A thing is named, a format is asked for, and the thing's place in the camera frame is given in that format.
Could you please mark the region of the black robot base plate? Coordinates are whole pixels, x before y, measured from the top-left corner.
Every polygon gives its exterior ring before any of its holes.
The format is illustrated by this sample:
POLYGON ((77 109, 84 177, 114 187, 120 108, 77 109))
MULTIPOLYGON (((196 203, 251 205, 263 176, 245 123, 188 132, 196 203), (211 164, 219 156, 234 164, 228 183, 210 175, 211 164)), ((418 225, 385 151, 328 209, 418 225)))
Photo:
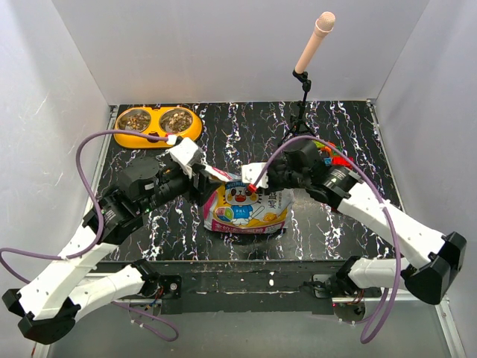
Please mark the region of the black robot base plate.
POLYGON ((339 283, 349 260, 139 260, 146 280, 122 300, 158 301, 164 315, 182 313, 308 312, 331 315, 332 301, 351 298, 339 283))

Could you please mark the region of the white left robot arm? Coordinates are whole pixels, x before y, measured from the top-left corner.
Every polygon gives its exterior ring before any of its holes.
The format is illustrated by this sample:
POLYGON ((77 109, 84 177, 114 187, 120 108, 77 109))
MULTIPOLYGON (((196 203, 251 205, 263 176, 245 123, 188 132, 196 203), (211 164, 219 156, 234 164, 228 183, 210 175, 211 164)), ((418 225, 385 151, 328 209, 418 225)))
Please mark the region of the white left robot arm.
POLYGON ((59 255, 21 289, 8 289, 2 295, 7 310, 20 318, 22 335, 50 345, 85 315, 117 299, 170 293, 170 285, 180 285, 181 279, 162 276, 145 259, 94 282, 84 284, 82 280, 143 226, 150 211, 179 196, 204 204, 220 183, 211 166, 183 164, 177 157, 166 156, 163 163, 151 157, 132 162, 83 217, 59 255))

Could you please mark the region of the cat food bag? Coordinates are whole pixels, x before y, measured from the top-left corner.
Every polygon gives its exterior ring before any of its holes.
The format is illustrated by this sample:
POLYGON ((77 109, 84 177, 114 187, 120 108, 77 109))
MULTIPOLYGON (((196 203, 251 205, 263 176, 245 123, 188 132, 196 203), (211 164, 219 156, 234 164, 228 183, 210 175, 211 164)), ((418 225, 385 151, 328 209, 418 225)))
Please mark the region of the cat food bag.
POLYGON ((238 175, 206 166, 221 185, 203 206, 203 225, 220 233, 266 234, 286 229, 291 220, 294 193, 284 189, 252 192, 238 175))

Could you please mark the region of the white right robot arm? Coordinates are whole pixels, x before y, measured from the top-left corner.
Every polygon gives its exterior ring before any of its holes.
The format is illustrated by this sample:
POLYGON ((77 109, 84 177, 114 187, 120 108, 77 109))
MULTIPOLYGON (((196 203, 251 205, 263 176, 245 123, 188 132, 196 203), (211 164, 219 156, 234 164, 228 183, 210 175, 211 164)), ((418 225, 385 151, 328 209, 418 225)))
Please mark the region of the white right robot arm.
POLYGON ((335 273, 343 295, 351 297, 370 287, 405 289, 436 305, 462 269, 467 241, 461 234, 431 229, 385 201, 350 160, 328 166, 311 136, 295 137, 279 147, 262 176, 269 192, 304 189, 394 247, 393 260, 350 257, 335 273))

